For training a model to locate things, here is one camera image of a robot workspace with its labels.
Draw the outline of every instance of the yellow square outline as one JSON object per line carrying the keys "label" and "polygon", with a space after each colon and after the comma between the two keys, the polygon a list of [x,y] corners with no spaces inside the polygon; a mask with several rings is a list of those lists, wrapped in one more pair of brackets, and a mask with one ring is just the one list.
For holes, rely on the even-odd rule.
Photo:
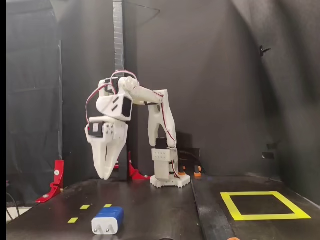
{"label": "yellow square outline", "polygon": [[[277,191],[242,191],[242,192],[221,192],[222,199],[235,221],[251,220],[290,220],[290,219],[311,219],[311,217],[293,204],[289,199]],[[257,196],[273,195],[286,205],[292,212],[289,214],[256,214],[242,215],[230,196]]]}

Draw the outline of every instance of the black table surface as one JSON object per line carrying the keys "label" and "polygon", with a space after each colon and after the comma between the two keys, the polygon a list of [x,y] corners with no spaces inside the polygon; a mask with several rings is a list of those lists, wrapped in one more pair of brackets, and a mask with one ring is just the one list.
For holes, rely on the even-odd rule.
{"label": "black table surface", "polygon": [[[91,220],[105,206],[124,210],[116,235],[94,235]],[[81,206],[90,205],[86,210]],[[75,223],[68,223],[78,218]],[[192,186],[155,188],[149,180],[89,180],[65,189],[6,225],[8,240],[202,240]]]}
{"label": "black table surface", "polygon": [[[320,240],[320,208],[282,182],[263,177],[211,177],[192,179],[204,238],[207,240]],[[308,214],[311,219],[235,221],[221,193],[276,191]],[[291,210],[272,195],[232,196],[242,215],[290,214]]]}

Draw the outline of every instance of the red bracket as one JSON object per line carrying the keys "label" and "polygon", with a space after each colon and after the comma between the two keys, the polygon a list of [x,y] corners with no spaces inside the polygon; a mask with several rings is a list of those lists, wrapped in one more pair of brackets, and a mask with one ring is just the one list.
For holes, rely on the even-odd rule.
{"label": "red bracket", "polygon": [[45,203],[46,201],[52,199],[54,196],[58,195],[64,185],[64,161],[55,160],[54,163],[54,180],[50,183],[51,190],[49,193],[38,198],[36,203]]}
{"label": "red bracket", "polygon": [[131,162],[131,152],[129,151],[129,176],[132,178],[132,180],[143,180],[143,179],[150,179],[150,176],[143,176],[140,174],[138,169],[135,169],[132,166]]}

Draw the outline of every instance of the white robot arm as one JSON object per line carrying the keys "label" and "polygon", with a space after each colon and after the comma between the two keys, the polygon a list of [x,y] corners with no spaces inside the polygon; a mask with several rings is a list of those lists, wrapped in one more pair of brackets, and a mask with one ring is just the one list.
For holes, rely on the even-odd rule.
{"label": "white robot arm", "polygon": [[[152,91],[140,86],[137,79],[121,77],[118,92],[110,94],[105,80],[99,83],[97,110],[104,116],[90,117],[85,127],[87,141],[92,146],[94,167],[101,179],[107,180],[126,144],[128,125],[131,120],[132,105],[148,105],[148,135],[152,147],[154,176],[151,183],[182,188],[190,182],[190,176],[178,172],[178,152],[176,128],[169,107],[167,90]],[[158,129],[162,125],[166,138],[159,138]]]}

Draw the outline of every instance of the blue block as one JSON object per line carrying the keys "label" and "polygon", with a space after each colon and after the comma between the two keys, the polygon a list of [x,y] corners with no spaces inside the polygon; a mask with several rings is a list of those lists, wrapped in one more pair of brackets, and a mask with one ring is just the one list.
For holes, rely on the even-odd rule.
{"label": "blue block", "polygon": [[91,221],[92,231],[96,235],[114,235],[124,220],[122,207],[104,207]]}
{"label": "blue block", "polygon": [[111,206],[102,208],[95,218],[115,218],[118,226],[120,226],[124,220],[124,216],[125,212],[122,207]]}

